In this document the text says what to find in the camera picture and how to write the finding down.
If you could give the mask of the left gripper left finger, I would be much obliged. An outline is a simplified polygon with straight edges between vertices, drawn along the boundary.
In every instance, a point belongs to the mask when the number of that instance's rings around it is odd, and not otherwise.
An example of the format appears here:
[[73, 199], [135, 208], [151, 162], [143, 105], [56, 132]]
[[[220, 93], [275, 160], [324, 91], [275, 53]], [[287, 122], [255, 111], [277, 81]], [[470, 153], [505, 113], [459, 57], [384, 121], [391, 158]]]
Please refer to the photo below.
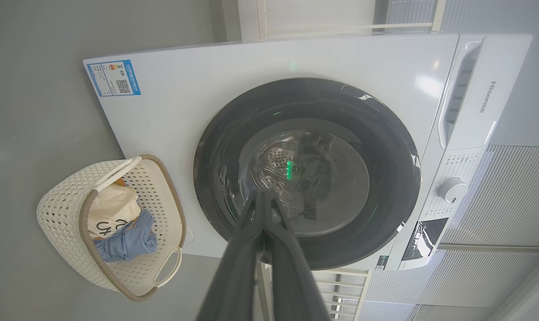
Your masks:
[[267, 191], [257, 191], [247, 200], [196, 317], [197, 321], [253, 320], [255, 270], [258, 254], [263, 248], [268, 197]]

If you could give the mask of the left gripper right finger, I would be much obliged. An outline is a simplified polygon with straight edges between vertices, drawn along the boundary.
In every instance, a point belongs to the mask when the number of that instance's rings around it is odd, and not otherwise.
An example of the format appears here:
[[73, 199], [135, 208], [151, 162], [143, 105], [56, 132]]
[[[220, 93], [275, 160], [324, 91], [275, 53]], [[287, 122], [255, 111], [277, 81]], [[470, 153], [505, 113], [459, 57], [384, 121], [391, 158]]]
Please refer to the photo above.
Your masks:
[[269, 242], [276, 321], [328, 321], [328, 311], [276, 193], [262, 192], [262, 231]]

